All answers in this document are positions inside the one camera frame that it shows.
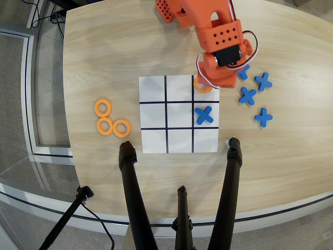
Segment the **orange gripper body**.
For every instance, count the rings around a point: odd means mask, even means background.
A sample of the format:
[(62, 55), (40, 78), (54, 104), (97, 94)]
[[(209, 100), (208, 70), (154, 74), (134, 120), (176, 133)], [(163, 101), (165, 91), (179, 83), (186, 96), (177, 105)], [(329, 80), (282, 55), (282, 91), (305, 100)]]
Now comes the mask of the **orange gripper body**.
[(234, 88), (237, 81), (237, 70), (232, 69), (234, 64), (237, 64), (235, 52), (199, 54), (196, 59), (196, 89)]

